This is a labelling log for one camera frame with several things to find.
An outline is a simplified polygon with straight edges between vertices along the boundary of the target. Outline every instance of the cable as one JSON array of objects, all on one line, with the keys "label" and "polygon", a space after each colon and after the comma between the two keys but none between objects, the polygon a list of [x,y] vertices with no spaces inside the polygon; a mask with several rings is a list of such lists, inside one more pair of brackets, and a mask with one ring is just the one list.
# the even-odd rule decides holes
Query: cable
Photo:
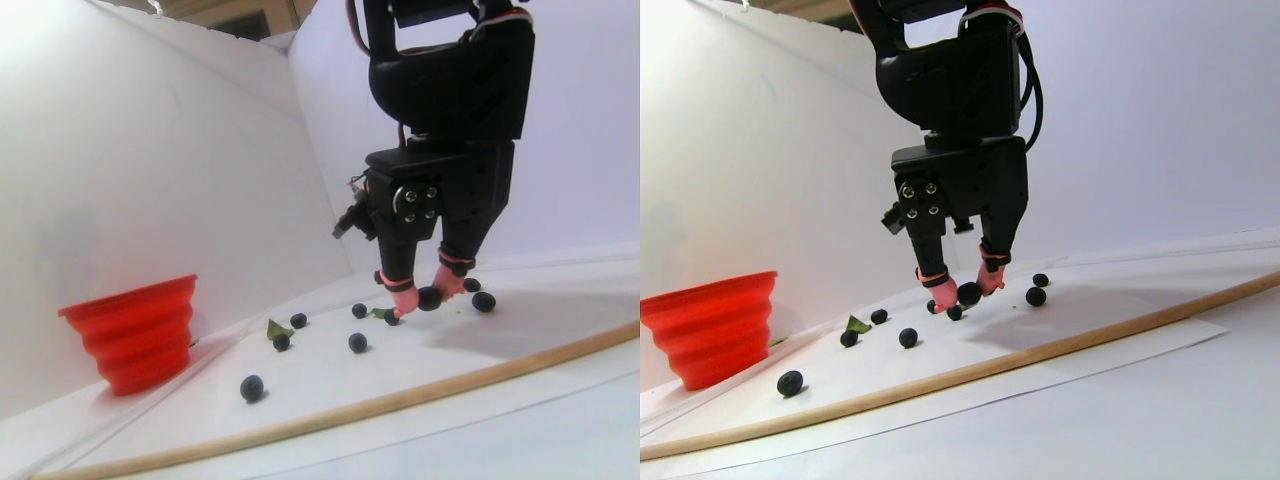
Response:
[{"label": "cable", "polygon": [[[1023,36],[1018,38],[1018,54],[1023,58],[1023,63],[1027,64],[1027,91],[1036,91],[1036,127],[1032,129],[1030,138],[1027,140],[1027,150],[1030,151],[1032,146],[1036,145],[1036,140],[1039,138],[1041,125],[1044,122],[1044,91],[1041,87],[1039,72],[1036,70],[1036,58],[1032,54],[1032,41],[1023,32]],[[1027,105],[1027,97],[1023,97],[1023,106]]]},{"label": "cable", "polygon": [[347,0],[347,23],[351,24],[351,36],[356,38],[356,46],[365,55],[372,56],[369,52],[369,46],[365,45],[365,38],[360,36],[360,15],[356,13],[356,0]]}]

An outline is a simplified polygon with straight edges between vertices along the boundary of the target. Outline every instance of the wooden dowel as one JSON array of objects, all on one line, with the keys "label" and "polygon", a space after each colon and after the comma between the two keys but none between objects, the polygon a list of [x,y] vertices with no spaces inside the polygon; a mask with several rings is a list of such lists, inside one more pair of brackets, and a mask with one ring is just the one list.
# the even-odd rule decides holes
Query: wooden dowel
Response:
[{"label": "wooden dowel", "polygon": [[584,357],[640,337],[640,323],[626,325],[526,357],[466,372],[425,385],[356,402],[344,407],[287,420],[212,440],[86,467],[37,474],[35,480],[102,479],[193,462],[239,449],[308,434],[357,420],[394,412],[434,399],[474,390]]},{"label": "wooden dowel", "polygon": [[1117,340],[1129,335],[1143,333],[1155,328],[1165,326],[1192,315],[1212,310],[1240,298],[1280,285],[1280,271],[1275,271],[1239,285],[1196,298],[1187,303],[1142,315],[1117,324],[1093,329],[1078,335],[1071,335],[1059,340],[1048,342],[1038,347],[1012,352],[996,358],[945,371],[937,375],[925,376],[919,380],[901,385],[890,387],[878,392],[858,396],[822,407],[810,408],[777,419],[769,419],[736,426],[727,430],[709,434],[682,438],[677,440],[658,443],[640,448],[640,460],[654,460],[681,453],[696,452],[713,447],[728,445],[744,440],[768,436],[788,430],[836,420],[868,410],[879,408],[891,403],[897,403],[909,398],[938,392],[951,387],[961,385],[973,380],[983,379],[1010,370],[1042,362],[1062,355],[1079,352],[1107,342]]}]

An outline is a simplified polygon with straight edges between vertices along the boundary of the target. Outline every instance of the red collapsible cup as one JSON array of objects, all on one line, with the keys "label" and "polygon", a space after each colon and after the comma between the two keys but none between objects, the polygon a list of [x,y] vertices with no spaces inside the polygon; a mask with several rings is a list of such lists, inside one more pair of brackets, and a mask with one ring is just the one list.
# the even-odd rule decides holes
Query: red collapsible cup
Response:
[{"label": "red collapsible cup", "polygon": [[191,296],[196,275],[61,307],[58,315],[83,337],[84,349],[111,393],[159,385],[191,362]]},{"label": "red collapsible cup", "polygon": [[640,323],[686,390],[714,385],[769,356],[777,271],[735,276],[640,301]]}]

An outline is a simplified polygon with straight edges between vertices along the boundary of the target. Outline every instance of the white backdrop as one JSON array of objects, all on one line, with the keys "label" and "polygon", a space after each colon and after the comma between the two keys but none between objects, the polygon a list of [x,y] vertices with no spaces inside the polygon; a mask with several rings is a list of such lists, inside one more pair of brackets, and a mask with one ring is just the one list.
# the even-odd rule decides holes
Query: white backdrop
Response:
[{"label": "white backdrop", "polygon": [[[524,140],[516,142],[511,201],[480,251],[494,257],[630,243],[639,237],[639,12],[634,0],[524,4],[538,36]],[[460,15],[399,29],[401,49],[457,41]],[[289,51],[334,215],[351,206],[348,178],[365,156],[396,146],[396,122],[369,92],[369,58],[342,0],[320,0]],[[376,270],[378,247],[343,237],[352,269]],[[420,259],[439,236],[420,247]]]},{"label": "white backdrop", "polygon": [[195,273],[202,334],[349,274],[280,52],[5,1],[0,65],[0,417],[100,379],[61,306]]},{"label": "white backdrop", "polygon": [[[867,38],[724,1],[643,5],[643,293],[780,270],[786,334],[916,285],[909,239],[878,220],[888,156],[920,132],[883,106]],[[1015,261],[1280,224],[1280,65],[1263,60],[1280,4],[1015,6],[1046,92]],[[910,44],[956,15],[909,26]],[[978,237],[948,247],[954,270],[977,268]],[[645,387],[673,378],[652,344],[641,367]]]}]

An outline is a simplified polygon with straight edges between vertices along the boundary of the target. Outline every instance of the robotic arm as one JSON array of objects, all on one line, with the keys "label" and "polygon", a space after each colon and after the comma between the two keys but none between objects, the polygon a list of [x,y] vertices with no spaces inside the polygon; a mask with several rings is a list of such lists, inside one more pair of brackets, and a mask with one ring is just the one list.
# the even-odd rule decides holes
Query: robotic arm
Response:
[{"label": "robotic arm", "polygon": [[[461,293],[462,280],[493,223],[507,205],[515,140],[521,137],[532,70],[529,12],[511,0],[364,0],[374,100],[401,123],[401,145],[369,154],[352,178],[355,205],[338,219],[334,238],[356,227],[378,241],[375,282],[396,300],[394,315],[434,310]],[[396,24],[408,27],[468,13],[475,28],[453,44],[398,50]],[[412,133],[403,137],[403,127]],[[442,224],[439,268],[417,289],[417,242]]]},{"label": "robotic arm", "polygon": [[[1039,134],[1039,76],[1021,13],[1004,0],[850,0],[858,24],[876,49],[876,81],[886,104],[929,131],[924,145],[893,152],[897,202],[882,223],[904,228],[929,289],[931,312],[970,306],[1004,288],[1018,224],[1027,209],[1027,151]],[[955,38],[908,47],[904,24],[965,9]],[[1028,81],[1019,99],[1019,59]],[[1036,93],[1030,141],[1014,134],[1021,109]],[[955,233],[982,219],[983,268],[974,283],[956,287],[942,259],[951,218]]]}]

